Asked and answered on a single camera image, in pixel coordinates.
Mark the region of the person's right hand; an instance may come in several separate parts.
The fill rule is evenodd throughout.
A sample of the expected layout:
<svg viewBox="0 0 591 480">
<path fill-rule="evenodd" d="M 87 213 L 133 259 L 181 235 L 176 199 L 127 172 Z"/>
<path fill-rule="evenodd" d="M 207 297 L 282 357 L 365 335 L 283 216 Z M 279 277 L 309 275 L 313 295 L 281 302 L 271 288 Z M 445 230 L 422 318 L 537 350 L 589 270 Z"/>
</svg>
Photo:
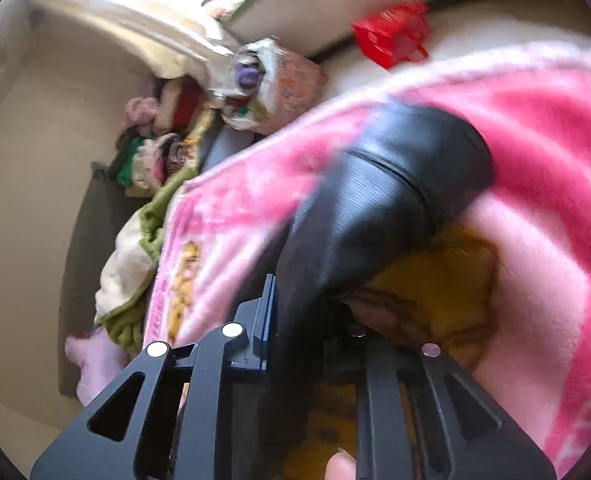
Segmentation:
<svg viewBox="0 0 591 480">
<path fill-rule="evenodd" d="M 339 448 L 328 460 L 325 470 L 325 480 L 355 480 L 356 460 L 349 453 Z"/>
</svg>

